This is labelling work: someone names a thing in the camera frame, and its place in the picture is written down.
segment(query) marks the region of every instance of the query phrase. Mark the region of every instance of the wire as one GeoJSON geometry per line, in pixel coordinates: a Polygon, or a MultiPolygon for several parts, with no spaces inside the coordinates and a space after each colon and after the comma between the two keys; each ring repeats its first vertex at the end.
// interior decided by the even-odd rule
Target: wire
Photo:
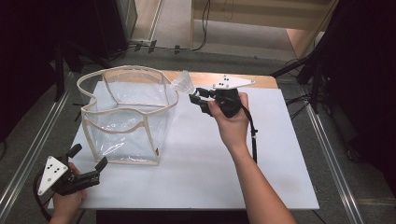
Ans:
{"type": "Polygon", "coordinates": [[[79,214],[79,217],[78,217],[78,219],[77,219],[77,221],[76,221],[76,224],[79,224],[79,222],[82,220],[82,217],[84,216],[84,214],[85,214],[86,211],[87,211],[87,210],[82,210],[82,211],[81,211],[81,214],[79,214]]]}
{"type": "Polygon", "coordinates": [[[2,160],[6,156],[6,152],[7,152],[7,143],[6,143],[6,140],[4,140],[4,142],[3,142],[3,152],[0,155],[0,160],[2,160]]]}
{"type": "Polygon", "coordinates": [[[43,202],[43,205],[49,203],[50,199],[53,197],[53,195],[55,195],[55,193],[52,193],[52,195],[45,202],[43,202]]]}
{"type": "Polygon", "coordinates": [[[250,135],[251,135],[251,150],[252,150],[252,157],[253,160],[257,163],[257,144],[256,144],[256,133],[258,132],[258,130],[256,130],[254,128],[254,124],[253,124],[253,117],[251,117],[250,111],[248,111],[248,109],[242,105],[242,103],[240,101],[236,101],[235,99],[232,99],[230,97],[224,97],[224,96],[217,96],[216,100],[225,100],[225,101],[229,101],[232,102],[234,104],[238,104],[239,106],[241,106],[241,108],[244,110],[247,119],[250,121],[250,135]]]}
{"type": "Polygon", "coordinates": [[[317,211],[312,210],[312,212],[313,212],[315,215],[317,215],[317,217],[320,219],[320,221],[322,221],[324,224],[326,224],[326,221],[323,220],[323,218],[317,213],[317,211]]]}
{"type": "Polygon", "coordinates": [[[179,51],[197,51],[197,50],[200,50],[201,48],[203,48],[206,45],[206,40],[207,40],[207,21],[209,19],[209,13],[210,13],[210,0],[207,0],[207,2],[205,4],[204,12],[202,14],[202,18],[201,18],[201,20],[202,20],[202,29],[204,31],[204,39],[203,39],[201,45],[198,48],[196,48],[196,49],[172,49],[172,48],[165,48],[165,47],[138,46],[138,45],[134,44],[134,46],[129,47],[126,50],[120,51],[120,53],[118,55],[116,55],[114,58],[110,59],[110,62],[112,62],[115,59],[117,59],[122,53],[127,52],[127,51],[129,51],[131,49],[135,49],[137,47],[139,47],[139,48],[147,48],[147,49],[170,49],[170,50],[179,50],[179,51]]]}
{"type": "Polygon", "coordinates": [[[40,198],[38,197],[38,194],[37,194],[38,179],[40,178],[40,176],[42,176],[42,175],[44,174],[44,168],[45,168],[45,167],[43,167],[43,168],[38,172],[38,174],[35,176],[35,180],[34,180],[34,182],[33,182],[33,194],[35,195],[35,201],[37,202],[37,205],[38,205],[38,207],[40,208],[41,214],[43,215],[43,217],[44,217],[48,222],[50,222],[51,215],[50,215],[50,213],[46,210],[46,208],[44,207],[44,204],[46,204],[47,202],[42,203],[41,200],[40,200],[40,198]]]}
{"type": "MultiPolygon", "coordinates": [[[[288,61],[285,63],[285,66],[284,66],[284,67],[288,66],[289,63],[292,62],[292,61],[299,62],[299,59],[291,59],[291,60],[288,60],[288,61]]],[[[301,70],[298,70],[297,68],[294,68],[293,70],[296,70],[298,73],[301,72],[301,70]]],[[[288,74],[291,75],[292,77],[297,77],[297,75],[292,74],[290,71],[288,72],[288,74]]]]}
{"type": "MultiPolygon", "coordinates": [[[[73,103],[73,105],[78,105],[80,107],[83,107],[84,105],[82,104],[77,104],[77,103],[73,103]]],[[[81,109],[78,111],[78,114],[76,115],[74,122],[78,121],[79,117],[81,117],[81,109]]]]}
{"type": "Polygon", "coordinates": [[[290,115],[290,119],[293,120],[297,115],[300,114],[301,111],[303,111],[304,108],[306,108],[309,105],[309,102],[306,102],[299,110],[297,110],[294,114],[290,115]]]}
{"type": "Polygon", "coordinates": [[[297,98],[293,98],[293,99],[288,100],[286,102],[286,105],[291,105],[291,104],[294,104],[294,103],[299,102],[299,101],[309,101],[310,99],[311,99],[311,94],[308,93],[308,94],[304,94],[302,96],[299,96],[297,98]]]}
{"type": "Polygon", "coordinates": [[[233,19],[233,4],[232,4],[232,6],[231,6],[231,17],[229,18],[228,16],[227,16],[227,2],[228,2],[228,0],[225,0],[225,2],[224,2],[224,17],[226,18],[226,19],[228,19],[228,20],[232,20],[233,19]]]}

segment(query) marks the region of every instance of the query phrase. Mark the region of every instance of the transparent plastic bag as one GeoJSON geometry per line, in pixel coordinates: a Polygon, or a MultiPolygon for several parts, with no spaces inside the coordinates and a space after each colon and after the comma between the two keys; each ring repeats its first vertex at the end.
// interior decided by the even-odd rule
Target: transparent plastic bag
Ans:
{"type": "Polygon", "coordinates": [[[159,164],[178,101],[170,85],[163,72],[141,66],[102,70],[78,80],[82,127],[96,161],[106,156],[115,163],[159,164]]]}

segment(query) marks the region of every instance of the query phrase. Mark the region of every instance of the wooden table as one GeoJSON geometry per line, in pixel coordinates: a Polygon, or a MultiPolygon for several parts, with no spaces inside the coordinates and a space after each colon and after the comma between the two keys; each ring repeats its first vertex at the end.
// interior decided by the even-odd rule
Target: wooden table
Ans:
{"type": "MultiPolygon", "coordinates": [[[[165,75],[173,80],[177,75],[178,71],[163,71],[165,75]]],[[[203,73],[203,72],[189,72],[191,81],[194,85],[212,85],[219,81],[224,74],[221,73],[203,73]]],[[[255,80],[255,84],[249,87],[252,88],[265,88],[265,89],[277,89],[276,80],[269,76],[252,76],[252,75],[237,75],[237,74],[227,74],[233,77],[241,77],[246,79],[255,80]]]]}

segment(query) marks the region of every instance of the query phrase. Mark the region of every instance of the black stand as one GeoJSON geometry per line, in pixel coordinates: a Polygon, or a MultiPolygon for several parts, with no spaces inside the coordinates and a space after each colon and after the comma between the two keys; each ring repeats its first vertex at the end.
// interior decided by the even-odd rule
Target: black stand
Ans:
{"type": "Polygon", "coordinates": [[[64,42],[56,46],[55,49],[55,70],[56,70],[56,96],[55,102],[61,98],[62,94],[64,94],[64,60],[69,66],[72,72],[81,72],[83,64],[80,61],[78,55],[82,54],[92,60],[95,63],[98,63],[103,68],[111,68],[112,66],[109,63],[104,62],[102,59],[97,57],[95,54],[90,52],[88,49],[83,48],[77,44],[71,42],[64,42]]]}
{"type": "Polygon", "coordinates": [[[300,74],[297,76],[297,82],[299,84],[306,84],[308,80],[313,77],[313,85],[312,85],[312,94],[310,104],[313,107],[315,113],[318,113],[317,103],[318,103],[318,89],[320,79],[324,73],[323,71],[323,62],[325,62],[322,52],[324,52],[325,48],[329,47],[329,41],[331,40],[337,26],[343,20],[345,15],[347,14],[349,8],[354,4],[355,1],[339,1],[338,6],[336,7],[332,19],[329,23],[328,29],[323,37],[318,42],[318,45],[314,48],[314,50],[305,56],[304,58],[298,60],[295,63],[292,63],[272,74],[272,77],[280,77],[289,71],[298,68],[303,65],[303,69],[300,74]]]}

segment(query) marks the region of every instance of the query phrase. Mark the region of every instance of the forearm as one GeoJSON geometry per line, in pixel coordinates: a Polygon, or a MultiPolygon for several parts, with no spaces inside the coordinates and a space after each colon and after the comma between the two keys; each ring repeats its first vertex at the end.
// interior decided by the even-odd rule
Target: forearm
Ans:
{"type": "Polygon", "coordinates": [[[73,217],[52,217],[49,224],[70,224],[73,217]]]}
{"type": "Polygon", "coordinates": [[[250,223],[295,223],[288,208],[251,158],[248,147],[230,149],[230,152],[250,223]]]}

